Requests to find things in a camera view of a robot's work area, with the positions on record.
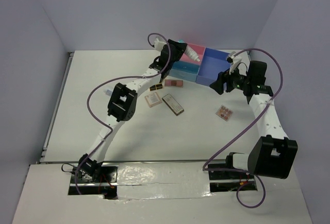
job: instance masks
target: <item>black clamp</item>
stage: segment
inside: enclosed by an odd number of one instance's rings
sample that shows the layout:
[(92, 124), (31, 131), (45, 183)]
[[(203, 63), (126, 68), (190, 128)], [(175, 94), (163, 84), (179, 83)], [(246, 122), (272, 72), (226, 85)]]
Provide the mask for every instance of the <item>black clamp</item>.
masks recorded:
[(226, 92), (229, 93), (233, 89), (240, 89), (246, 96), (247, 102), (255, 94), (268, 94), (273, 96), (273, 91), (270, 86), (265, 85), (265, 74), (267, 64), (260, 61), (251, 61), (246, 76), (239, 74), (238, 68), (231, 74), (229, 70), (219, 72), (217, 80), (210, 84), (210, 88), (214, 89), (218, 94), (223, 94), (224, 84), (226, 84)]
[[(78, 164), (81, 164), (87, 156), (88, 155), (85, 153), (79, 159)], [(87, 158), (86, 162), (84, 164), (82, 164), (80, 167), (80, 172), (78, 172), (78, 178), (82, 178), (83, 174), (81, 172), (84, 172), (85, 179), (87, 179), (88, 181), (94, 182), (100, 176), (101, 165), (102, 165), (102, 162), (97, 163), (96, 160), (92, 161), (90, 158)]]
[[(273, 149), (279, 155), (272, 155)], [(270, 135), (262, 136), (252, 149), (247, 167), (254, 175), (286, 179), (289, 176), (298, 145), (287, 137), (274, 139)]]
[(137, 99), (135, 90), (117, 83), (108, 104), (108, 115), (117, 118), (117, 122), (130, 120), (135, 113)]
[[(185, 50), (187, 48), (186, 43), (179, 43), (173, 40), (168, 40), (168, 43), (171, 48), (171, 58), (169, 64), (161, 73), (160, 82), (162, 82), (169, 75), (173, 64), (180, 60), (180, 58), (185, 53)], [(168, 59), (169, 59), (169, 48), (167, 45), (164, 45), (163, 49), (160, 52), (160, 56), (155, 58), (154, 62), (150, 64), (149, 68), (153, 68), (159, 72), (165, 67)]]

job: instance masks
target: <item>blue box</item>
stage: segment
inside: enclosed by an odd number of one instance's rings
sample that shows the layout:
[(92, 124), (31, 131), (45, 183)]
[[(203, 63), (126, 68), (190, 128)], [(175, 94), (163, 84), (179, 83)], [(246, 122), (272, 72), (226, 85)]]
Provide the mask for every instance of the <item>blue box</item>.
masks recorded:
[(176, 70), (174, 68), (170, 70), (169, 76), (192, 82), (196, 82), (197, 78), (197, 74), (194, 72)]
[(210, 86), (211, 83), (216, 81), (219, 72), (224, 72), (230, 68), (230, 63), (226, 61), (228, 54), (206, 48), (196, 83)]
[(198, 70), (200, 69), (200, 66), (197, 64), (187, 63), (187, 62), (183, 62), (183, 61), (177, 61), (173, 64), (172, 69), (197, 75)]

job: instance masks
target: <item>gray wall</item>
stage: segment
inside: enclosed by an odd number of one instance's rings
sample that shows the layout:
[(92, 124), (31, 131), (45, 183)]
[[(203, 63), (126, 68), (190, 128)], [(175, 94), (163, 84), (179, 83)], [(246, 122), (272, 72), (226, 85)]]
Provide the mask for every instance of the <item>gray wall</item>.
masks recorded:
[(68, 57), (38, 0), (0, 0), (0, 11), (0, 222), (11, 223)]
[(254, 45), (277, 0), (40, 0), (68, 50), (150, 49), (146, 36)]
[[(294, 166), (314, 224), (330, 223), (329, 4), (278, 0), (255, 45), (272, 53), (284, 71), (276, 107), (288, 135), (299, 144)], [(268, 83), (277, 87), (274, 64), (268, 72)]]

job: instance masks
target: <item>light blue box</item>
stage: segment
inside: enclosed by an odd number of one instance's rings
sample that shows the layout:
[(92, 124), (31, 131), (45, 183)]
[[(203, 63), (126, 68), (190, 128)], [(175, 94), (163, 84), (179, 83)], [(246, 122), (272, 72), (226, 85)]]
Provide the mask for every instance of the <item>light blue box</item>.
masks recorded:
[(169, 75), (172, 77), (175, 77), (175, 78), (179, 78), (179, 79), (186, 80), (186, 81), (192, 81), (192, 82), (196, 82), (196, 77), (197, 77), (197, 74), (195, 74), (193, 72), (180, 71), (180, 70), (176, 70), (174, 68), (172, 68), (170, 70)]

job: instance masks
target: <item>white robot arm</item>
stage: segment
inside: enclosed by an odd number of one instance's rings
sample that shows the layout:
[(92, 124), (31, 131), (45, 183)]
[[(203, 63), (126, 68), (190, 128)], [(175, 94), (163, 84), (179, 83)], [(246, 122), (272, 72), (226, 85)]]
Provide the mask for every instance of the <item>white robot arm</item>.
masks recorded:
[(235, 54), (229, 54), (227, 58), (231, 63), (230, 69), (220, 72), (210, 87), (220, 95), (224, 92), (224, 84), (226, 92), (242, 90), (255, 118), (260, 116), (266, 106), (268, 108), (257, 122), (260, 139), (251, 153), (230, 153), (226, 158), (226, 166), (242, 169), (253, 175), (285, 179), (290, 173), (298, 146), (284, 132), (271, 98), (272, 89), (265, 85), (267, 64), (251, 61), (246, 75), (241, 75), (237, 69), (241, 58), (236, 58)]
[[(157, 70), (153, 68), (148, 68), (148, 70), (142, 75), (142, 76), (152, 76), (156, 75), (158, 73)], [(135, 79), (128, 83), (126, 87), (132, 91), (135, 91), (137, 93), (137, 97), (139, 97), (144, 91), (148, 90), (151, 86), (157, 84), (160, 82), (161, 75), (152, 77), (152, 78), (141, 78), (141, 79)], [(92, 161), (103, 162), (105, 154), (114, 138), (114, 136), (117, 134), (118, 130), (123, 126), (123, 124), (126, 121), (117, 121), (117, 118), (113, 115), (108, 116), (106, 118), (106, 123), (113, 129), (113, 132), (105, 139), (105, 141), (102, 143), (100, 148), (90, 157)], [(99, 132), (97, 138), (95, 139), (94, 143), (90, 147), (90, 149), (87, 150), (87, 154), (90, 154), (91, 151), (94, 150), (94, 148), (104, 139), (104, 137), (109, 133), (109, 129), (107, 127), (103, 127), (101, 131)]]

